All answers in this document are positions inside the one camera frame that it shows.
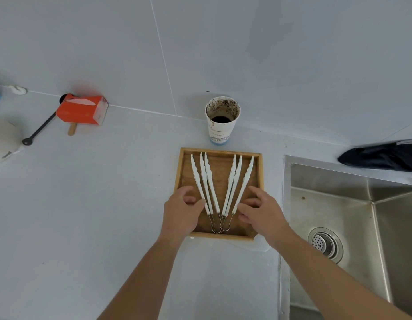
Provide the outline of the stainless steel sink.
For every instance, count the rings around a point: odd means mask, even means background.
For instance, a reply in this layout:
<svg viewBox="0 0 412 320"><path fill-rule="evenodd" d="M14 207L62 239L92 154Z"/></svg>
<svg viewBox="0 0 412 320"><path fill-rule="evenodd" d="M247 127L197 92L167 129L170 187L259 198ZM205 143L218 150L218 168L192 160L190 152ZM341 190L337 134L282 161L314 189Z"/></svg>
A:
<svg viewBox="0 0 412 320"><path fill-rule="evenodd" d="M335 232L337 265L412 316L412 178L285 155L282 208L305 241Z"/></svg>

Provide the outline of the person's right forearm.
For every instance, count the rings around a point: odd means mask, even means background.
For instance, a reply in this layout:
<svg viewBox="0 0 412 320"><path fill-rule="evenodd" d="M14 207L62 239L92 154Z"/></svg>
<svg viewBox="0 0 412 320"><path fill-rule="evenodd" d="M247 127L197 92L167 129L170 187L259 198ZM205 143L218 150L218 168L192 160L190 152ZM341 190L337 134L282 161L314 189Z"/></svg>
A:
<svg viewBox="0 0 412 320"><path fill-rule="evenodd" d="M412 320L299 237L287 224L264 232L325 320Z"/></svg>

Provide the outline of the white plastic tongs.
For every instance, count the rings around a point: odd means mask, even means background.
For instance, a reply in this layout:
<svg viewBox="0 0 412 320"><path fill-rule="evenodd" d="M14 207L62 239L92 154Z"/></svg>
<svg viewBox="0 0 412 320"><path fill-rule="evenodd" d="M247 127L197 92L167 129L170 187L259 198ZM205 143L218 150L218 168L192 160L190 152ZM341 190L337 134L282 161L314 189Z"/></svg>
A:
<svg viewBox="0 0 412 320"><path fill-rule="evenodd" d="M237 167L236 155L234 155L234 158L232 160L232 166L229 171L229 179L227 182L226 195L225 195L224 205L222 209L220 208L220 202L218 200L218 195L220 194L220 192L219 191L217 192L214 188L213 173L211 170L211 166L209 164L207 152L205 152L204 154L201 154L200 156L201 156L200 165L202 168L202 178L204 179L203 183L204 183L204 187L206 191L206 196L208 198L208 204L209 204L208 216L211 221L212 232L214 234L220 234L222 232L227 231L227 230L222 229L222 225L226 219L227 205L229 203L230 193L232 191L232 187L234 183L235 171Z"/></svg>
<svg viewBox="0 0 412 320"><path fill-rule="evenodd" d="M253 170L253 163L254 163L254 156L251 157L249 166L247 167L246 173L245 173L245 175L244 175L244 177L243 177L243 180L242 180L242 183L241 183L241 188L240 188L238 197L237 197L237 199L236 199L236 201L235 201L235 203L234 203L233 209L232 209L232 211L231 211L230 220L228 221L228 228L227 228L227 229L224 229L224 228L222 228L222 227L225 226L226 219L227 219L227 217L228 217L228 215L229 215L230 203L232 203L232 199L233 199L234 194L235 194L235 188L236 188L236 186L237 186L237 183L238 183L238 180L239 180L240 174L241 174L242 156L240 156L240 158L239 158L239 164L238 164L238 166L237 166L237 168L236 168L236 170L235 170L234 177L233 177L233 183L232 183L232 187L231 187L230 196L229 196L229 198L228 198L228 200L227 200L227 205L226 205L226 209L225 209L225 212L224 212L224 218L223 218L223 220L222 220L222 222L221 222L221 224L220 224L221 230L224 231L224 232L229 231L230 228L231 228L231 220L232 220L233 216L234 216L234 215L236 214L236 212L237 212L238 204L240 203L241 198L242 198L242 195L243 195L243 193L244 193L244 191L245 191L245 189L246 189L246 186L247 186L247 184L248 184L248 182L249 182L249 180L250 180L251 173L252 173L252 170Z"/></svg>
<svg viewBox="0 0 412 320"><path fill-rule="evenodd" d="M216 228L216 224L215 224L215 221L214 221L213 204L212 204L212 200L210 198L206 166L205 166L205 162L203 160L203 153L202 152L200 153L200 173L198 172L198 168L196 167L196 163L194 161L193 154L191 154L191 166L192 166L194 180L195 180L196 185L198 187L198 190L200 192L200 196L201 196L202 199L206 200L205 210L206 210L206 214L209 217L209 220L210 220L210 223L211 223L212 232L214 234L220 234L220 233L222 233L222 231L220 231Z"/></svg>

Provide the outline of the dark navy cloth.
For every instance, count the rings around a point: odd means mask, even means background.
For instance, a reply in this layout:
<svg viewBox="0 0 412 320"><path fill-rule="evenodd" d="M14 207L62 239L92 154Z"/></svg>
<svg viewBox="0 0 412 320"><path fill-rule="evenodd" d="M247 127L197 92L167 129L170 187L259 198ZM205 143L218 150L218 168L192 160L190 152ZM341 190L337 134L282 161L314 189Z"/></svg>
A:
<svg viewBox="0 0 412 320"><path fill-rule="evenodd" d="M412 172L412 139L355 147L337 161L350 167Z"/></svg>

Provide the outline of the metal sink drain strainer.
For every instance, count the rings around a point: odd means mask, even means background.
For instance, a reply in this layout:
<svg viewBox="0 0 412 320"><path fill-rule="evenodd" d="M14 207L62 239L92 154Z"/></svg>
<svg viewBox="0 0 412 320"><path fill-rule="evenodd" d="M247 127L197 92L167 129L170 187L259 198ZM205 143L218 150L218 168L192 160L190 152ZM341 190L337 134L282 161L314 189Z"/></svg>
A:
<svg viewBox="0 0 412 320"><path fill-rule="evenodd" d="M343 245L337 234L325 227L310 231L307 241L324 256L338 264L343 258Z"/></svg>

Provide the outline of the orange tissue box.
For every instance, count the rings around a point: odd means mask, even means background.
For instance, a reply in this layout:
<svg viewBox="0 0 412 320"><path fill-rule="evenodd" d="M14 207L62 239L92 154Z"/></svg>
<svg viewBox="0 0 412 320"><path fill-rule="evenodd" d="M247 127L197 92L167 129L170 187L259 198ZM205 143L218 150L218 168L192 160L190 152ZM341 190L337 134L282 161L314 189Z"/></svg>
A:
<svg viewBox="0 0 412 320"><path fill-rule="evenodd" d="M67 123L102 125L108 107L103 96L78 97L66 93L59 100L56 116Z"/></svg>

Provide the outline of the dirty white paper cup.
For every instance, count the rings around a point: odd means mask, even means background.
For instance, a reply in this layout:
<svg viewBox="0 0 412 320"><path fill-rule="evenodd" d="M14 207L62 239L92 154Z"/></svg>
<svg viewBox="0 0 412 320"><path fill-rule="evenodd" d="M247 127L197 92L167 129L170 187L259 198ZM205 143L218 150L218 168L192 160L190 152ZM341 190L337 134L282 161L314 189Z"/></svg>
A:
<svg viewBox="0 0 412 320"><path fill-rule="evenodd" d="M231 132L241 115L241 107L233 98L218 96L211 99L205 109L209 139L215 145L228 142Z"/></svg>

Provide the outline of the square wooden tray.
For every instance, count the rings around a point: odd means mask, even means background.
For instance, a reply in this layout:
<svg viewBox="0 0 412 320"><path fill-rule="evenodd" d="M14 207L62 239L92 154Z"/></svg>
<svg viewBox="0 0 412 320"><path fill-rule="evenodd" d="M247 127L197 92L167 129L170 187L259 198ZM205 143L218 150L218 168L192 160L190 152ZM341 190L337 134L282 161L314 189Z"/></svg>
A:
<svg viewBox="0 0 412 320"><path fill-rule="evenodd" d="M230 203L229 215L226 219L225 226L222 228L228 228L228 221L231 217L231 211L233 209L234 203L238 197L241 183L243 177L246 173L247 167L249 166L251 157L254 156L253 170L251 173L250 180L246 186L246 189L242 195L241 201L248 198L253 198L254 194L249 190L249 186L254 186L260 189L264 189L264 178L263 178L263 160L262 155L258 153L249 152L235 152L235 151L222 151L222 150L205 150L205 149L195 149L195 148L181 148L178 167L176 172L176 179L174 190L177 190L183 186L193 186L193 190L190 195L193 195L197 199L202 199L200 192L194 180L192 166L191 166L191 154L194 156L194 161L198 172L200 173L200 153L207 152L209 164L213 173L214 188L220 194L218 195L218 200L220 202L220 208L223 208L224 199L226 195L227 182L229 179L229 171L232 166L234 155L236 155L237 166L239 164L239 158L242 156L241 164L241 174L238 180L237 186L235 188L235 194ZM222 232L220 234L214 234L211 229L211 223L209 217L206 214L205 208L198 218L197 226L191 233L191 236L205 237L205 238L216 238L225 240L235 240L235 241L245 241L253 242L254 238L257 236L257 232L252 228L250 224L245 224L238 219L238 211L233 216L231 220L231 228L227 232Z"/></svg>

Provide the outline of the person's left hand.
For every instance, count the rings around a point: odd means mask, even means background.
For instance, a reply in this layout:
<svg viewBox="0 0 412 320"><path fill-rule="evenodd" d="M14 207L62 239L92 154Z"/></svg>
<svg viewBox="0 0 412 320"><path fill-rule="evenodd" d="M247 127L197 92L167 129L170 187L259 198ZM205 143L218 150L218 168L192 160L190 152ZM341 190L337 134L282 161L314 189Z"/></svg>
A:
<svg viewBox="0 0 412 320"><path fill-rule="evenodd" d="M198 223L198 218L190 218L190 199L188 195L193 186L177 189L164 204L164 214L159 239L167 242L181 243Z"/></svg>

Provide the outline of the person's right hand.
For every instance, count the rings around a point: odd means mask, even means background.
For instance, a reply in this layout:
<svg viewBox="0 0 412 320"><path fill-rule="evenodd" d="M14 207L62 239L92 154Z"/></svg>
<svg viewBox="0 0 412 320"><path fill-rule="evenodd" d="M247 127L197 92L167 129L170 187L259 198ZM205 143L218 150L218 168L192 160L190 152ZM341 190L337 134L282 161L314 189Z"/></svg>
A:
<svg viewBox="0 0 412 320"><path fill-rule="evenodd" d="M256 197L245 199L240 203L256 207L254 222L251 225L271 247L277 249L284 235L290 232L282 209L277 201L264 190L254 186L248 188Z"/></svg>

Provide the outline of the white appliance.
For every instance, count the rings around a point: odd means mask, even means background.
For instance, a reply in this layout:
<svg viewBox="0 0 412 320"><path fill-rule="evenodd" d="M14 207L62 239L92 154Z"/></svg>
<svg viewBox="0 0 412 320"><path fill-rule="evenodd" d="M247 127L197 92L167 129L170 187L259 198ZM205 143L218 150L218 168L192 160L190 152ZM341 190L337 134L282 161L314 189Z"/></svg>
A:
<svg viewBox="0 0 412 320"><path fill-rule="evenodd" d="M19 127L0 118L0 163L8 159L22 146L22 133Z"/></svg>

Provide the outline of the black long-handled spoon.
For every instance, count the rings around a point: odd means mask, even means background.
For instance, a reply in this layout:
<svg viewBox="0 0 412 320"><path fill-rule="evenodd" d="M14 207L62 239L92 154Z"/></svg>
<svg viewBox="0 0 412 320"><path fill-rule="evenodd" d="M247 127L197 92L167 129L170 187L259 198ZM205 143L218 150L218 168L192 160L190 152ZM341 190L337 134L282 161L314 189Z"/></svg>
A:
<svg viewBox="0 0 412 320"><path fill-rule="evenodd" d="M62 95L59 99L59 104L62 104L62 102L64 102L64 100L69 95L72 96L73 94L66 93L66 94ZM57 112L57 110L55 110L55 112L30 137L22 139L22 145L31 146L32 143L33 143L34 138L37 137L37 135L56 117L56 112Z"/></svg>

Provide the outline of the person's left forearm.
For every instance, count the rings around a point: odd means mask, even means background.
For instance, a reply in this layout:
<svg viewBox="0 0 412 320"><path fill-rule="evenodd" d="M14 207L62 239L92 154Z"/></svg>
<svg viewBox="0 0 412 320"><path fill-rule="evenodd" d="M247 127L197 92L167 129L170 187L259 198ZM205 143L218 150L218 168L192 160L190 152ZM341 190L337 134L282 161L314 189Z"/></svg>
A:
<svg viewBox="0 0 412 320"><path fill-rule="evenodd" d="M162 230L97 320L157 320L178 250L191 230Z"/></svg>

